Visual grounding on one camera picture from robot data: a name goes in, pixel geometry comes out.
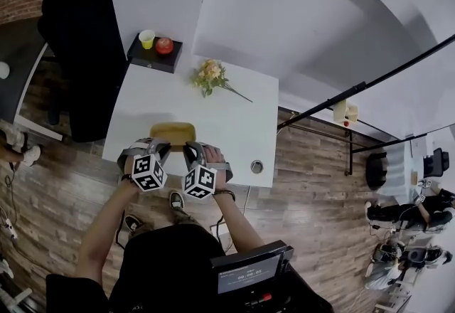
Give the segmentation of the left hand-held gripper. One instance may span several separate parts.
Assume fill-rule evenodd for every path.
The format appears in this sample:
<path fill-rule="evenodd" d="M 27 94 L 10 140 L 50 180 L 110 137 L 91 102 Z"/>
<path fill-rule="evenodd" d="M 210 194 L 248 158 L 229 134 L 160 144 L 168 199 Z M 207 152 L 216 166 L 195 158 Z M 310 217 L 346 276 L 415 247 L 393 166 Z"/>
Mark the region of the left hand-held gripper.
<path fill-rule="evenodd" d="M 171 153 L 171 143 L 162 138 L 143 138 L 123 149 L 117 159 L 124 172 L 121 180 L 128 180 L 142 192 L 162 189 L 167 180 L 164 164 Z"/>

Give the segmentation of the yellow plastic tray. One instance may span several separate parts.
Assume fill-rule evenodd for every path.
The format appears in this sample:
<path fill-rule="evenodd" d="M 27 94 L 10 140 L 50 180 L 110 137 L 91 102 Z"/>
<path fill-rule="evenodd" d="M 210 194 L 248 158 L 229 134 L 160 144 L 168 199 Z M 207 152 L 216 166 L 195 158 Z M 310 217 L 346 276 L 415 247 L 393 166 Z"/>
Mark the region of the yellow plastic tray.
<path fill-rule="evenodd" d="M 196 129 L 187 122 L 162 122 L 151 127 L 149 136 L 165 139 L 173 148 L 177 148 L 183 147 L 186 142 L 194 142 Z"/>

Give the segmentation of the person's right hand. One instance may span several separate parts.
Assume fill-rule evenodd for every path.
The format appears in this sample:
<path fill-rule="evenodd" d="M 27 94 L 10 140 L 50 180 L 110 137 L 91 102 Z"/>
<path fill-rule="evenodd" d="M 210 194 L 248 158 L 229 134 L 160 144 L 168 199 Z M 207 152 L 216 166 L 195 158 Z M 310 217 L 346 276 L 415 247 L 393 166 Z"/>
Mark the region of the person's right hand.
<path fill-rule="evenodd" d="M 203 147 L 205 152 L 206 162 L 209 164 L 218 164 L 224 163 L 225 157 L 221 153 L 221 151 L 217 147 L 213 147 L 210 145 L 205 145 Z"/>

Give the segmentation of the person's right shoe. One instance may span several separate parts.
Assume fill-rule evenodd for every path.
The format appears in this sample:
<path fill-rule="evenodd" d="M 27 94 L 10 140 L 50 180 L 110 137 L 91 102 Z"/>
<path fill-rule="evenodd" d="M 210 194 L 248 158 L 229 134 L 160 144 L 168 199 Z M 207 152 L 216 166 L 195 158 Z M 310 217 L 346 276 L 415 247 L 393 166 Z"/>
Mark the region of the person's right shoe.
<path fill-rule="evenodd" d="M 173 210 L 184 210 L 184 199 L 177 191 L 172 191 L 169 195 L 170 207 Z"/>

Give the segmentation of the person's shoe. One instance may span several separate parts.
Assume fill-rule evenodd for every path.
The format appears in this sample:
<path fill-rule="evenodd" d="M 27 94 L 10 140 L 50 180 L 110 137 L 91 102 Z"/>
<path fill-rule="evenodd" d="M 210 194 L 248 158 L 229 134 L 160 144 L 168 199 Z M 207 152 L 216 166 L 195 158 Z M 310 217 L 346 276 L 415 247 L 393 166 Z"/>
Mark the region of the person's shoe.
<path fill-rule="evenodd" d="M 177 191 L 172 191 L 169 195 L 170 207 L 173 210 L 184 210 L 184 199 Z"/>
<path fill-rule="evenodd" d="M 144 225 L 136 216 L 130 214 L 124 217 L 124 224 L 130 233 L 135 233 Z"/>

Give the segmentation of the yellow flower bouquet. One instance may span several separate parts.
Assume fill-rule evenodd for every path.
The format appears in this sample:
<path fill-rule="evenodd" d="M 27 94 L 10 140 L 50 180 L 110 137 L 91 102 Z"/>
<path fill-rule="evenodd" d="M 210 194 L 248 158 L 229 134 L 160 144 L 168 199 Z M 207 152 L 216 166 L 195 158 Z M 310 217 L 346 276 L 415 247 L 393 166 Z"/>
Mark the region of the yellow flower bouquet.
<path fill-rule="evenodd" d="M 219 60 L 205 59 L 200 65 L 193 70 L 190 76 L 190 84 L 200 90 L 203 97 L 209 97 L 213 94 L 214 89 L 220 88 L 236 94 L 248 102 L 250 98 L 245 97 L 236 91 L 226 78 L 225 66 Z"/>

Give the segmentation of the black flat box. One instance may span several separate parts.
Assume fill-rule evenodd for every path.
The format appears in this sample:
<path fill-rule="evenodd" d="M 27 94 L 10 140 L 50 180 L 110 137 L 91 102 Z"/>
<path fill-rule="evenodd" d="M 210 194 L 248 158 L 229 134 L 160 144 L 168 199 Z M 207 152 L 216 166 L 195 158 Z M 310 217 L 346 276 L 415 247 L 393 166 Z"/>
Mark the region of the black flat box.
<path fill-rule="evenodd" d="M 144 49 L 139 40 L 138 33 L 129 47 L 127 59 L 134 65 L 174 74 L 176 65 L 181 55 L 183 44 L 179 41 L 172 41 L 172 51 L 167 54 L 160 54 L 156 50 L 156 42 L 159 39 L 159 37 L 154 39 L 151 49 Z"/>

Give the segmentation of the red apple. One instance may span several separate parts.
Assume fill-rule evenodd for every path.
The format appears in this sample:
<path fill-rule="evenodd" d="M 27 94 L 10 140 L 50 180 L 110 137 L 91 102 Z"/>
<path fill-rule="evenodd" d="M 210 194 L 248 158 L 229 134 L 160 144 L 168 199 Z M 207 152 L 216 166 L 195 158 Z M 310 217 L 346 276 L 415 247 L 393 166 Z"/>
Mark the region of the red apple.
<path fill-rule="evenodd" d="M 160 55 L 169 55 L 173 52 L 173 41 L 170 38 L 158 38 L 155 42 L 156 52 Z"/>

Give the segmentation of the yellow paper cup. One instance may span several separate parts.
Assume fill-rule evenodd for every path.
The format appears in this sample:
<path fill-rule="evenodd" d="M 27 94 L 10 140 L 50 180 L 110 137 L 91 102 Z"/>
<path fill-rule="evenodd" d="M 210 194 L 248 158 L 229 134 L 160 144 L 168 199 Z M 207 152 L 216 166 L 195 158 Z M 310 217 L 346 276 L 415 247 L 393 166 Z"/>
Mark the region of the yellow paper cup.
<path fill-rule="evenodd" d="M 152 30 L 143 30 L 139 33 L 138 39 L 142 45 L 142 48 L 149 50 L 153 47 L 155 33 Z"/>

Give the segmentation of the black office chair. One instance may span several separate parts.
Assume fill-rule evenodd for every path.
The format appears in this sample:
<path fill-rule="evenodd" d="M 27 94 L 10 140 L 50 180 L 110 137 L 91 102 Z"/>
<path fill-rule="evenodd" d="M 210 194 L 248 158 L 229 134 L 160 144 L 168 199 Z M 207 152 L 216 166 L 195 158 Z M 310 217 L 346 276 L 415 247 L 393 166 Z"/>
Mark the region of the black office chair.
<path fill-rule="evenodd" d="M 68 79 L 75 142 L 104 139 L 127 59 L 112 0 L 43 0 L 38 32 Z"/>

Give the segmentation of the black chest-mounted screen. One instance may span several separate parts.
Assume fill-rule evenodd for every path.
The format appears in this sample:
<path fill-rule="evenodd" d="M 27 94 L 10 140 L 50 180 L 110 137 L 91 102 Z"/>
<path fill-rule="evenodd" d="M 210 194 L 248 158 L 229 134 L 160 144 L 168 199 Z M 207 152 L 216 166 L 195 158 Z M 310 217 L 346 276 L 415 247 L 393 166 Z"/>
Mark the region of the black chest-mounted screen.
<path fill-rule="evenodd" d="M 282 240 L 253 250 L 210 260 L 219 295 L 243 289 L 282 274 L 294 249 Z"/>

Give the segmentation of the cream whiteboard eraser holder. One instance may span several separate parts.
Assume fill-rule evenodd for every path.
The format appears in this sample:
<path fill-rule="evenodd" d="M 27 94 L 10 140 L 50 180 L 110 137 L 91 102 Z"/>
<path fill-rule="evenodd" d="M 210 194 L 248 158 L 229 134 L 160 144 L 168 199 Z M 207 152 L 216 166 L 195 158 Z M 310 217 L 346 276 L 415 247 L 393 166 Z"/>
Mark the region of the cream whiteboard eraser holder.
<path fill-rule="evenodd" d="M 333 121 L 344 127 L 349 127 L 358 121 L 358 106 L 342 100 L 333 106 Z"/>

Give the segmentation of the dark desk with white legs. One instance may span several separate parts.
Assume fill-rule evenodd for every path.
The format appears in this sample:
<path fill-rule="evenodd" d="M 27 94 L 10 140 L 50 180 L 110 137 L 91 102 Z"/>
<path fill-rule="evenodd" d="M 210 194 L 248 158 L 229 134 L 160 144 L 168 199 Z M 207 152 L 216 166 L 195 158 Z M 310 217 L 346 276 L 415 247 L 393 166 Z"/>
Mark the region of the dark desk with white legs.
<path fill-rule="evenodd" d="M 29 18 L 0 25 L 0 61 L 7 63 L 11 71 L 7 79 L 0 79 L 0 119 L 60 141 L 61 134 L 19 114 L 31 78 L 48 47 L 37 23 Z"/>

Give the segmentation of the white power strip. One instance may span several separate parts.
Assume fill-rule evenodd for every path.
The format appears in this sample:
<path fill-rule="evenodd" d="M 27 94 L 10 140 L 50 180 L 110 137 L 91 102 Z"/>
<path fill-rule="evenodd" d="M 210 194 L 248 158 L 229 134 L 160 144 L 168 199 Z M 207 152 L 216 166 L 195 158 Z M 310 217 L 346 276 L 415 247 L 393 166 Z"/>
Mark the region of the white power strip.
<path fill-rule="evenodd" d="M 9 237 L 13 241 L 18 240 L 18 234 L 13 226 L 13 223 L 9 218 L 0 218 L 0 223 L 1 225 L 6 229 L 7 233 L 9 234 Z"/>

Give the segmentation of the black-framed whiteboard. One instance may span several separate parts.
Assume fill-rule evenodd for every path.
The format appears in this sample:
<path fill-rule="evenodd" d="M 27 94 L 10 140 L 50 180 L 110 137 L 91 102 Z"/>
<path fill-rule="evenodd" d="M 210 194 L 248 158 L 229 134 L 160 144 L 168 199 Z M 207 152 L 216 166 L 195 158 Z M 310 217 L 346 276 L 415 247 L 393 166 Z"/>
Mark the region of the black-framed whiteboard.
<path fill-rule="evenodd" d="M 398 68 L 328 98 L 311 109 L 277 125 L 277 131 L 322 110 L 360 98 L 372 117 L 392 127 L 381 128 L 394 139 L 371 147 L 351 149 L 351 154 L 372 151 L 427 136 L 455 124 L 455 34 Z"/>

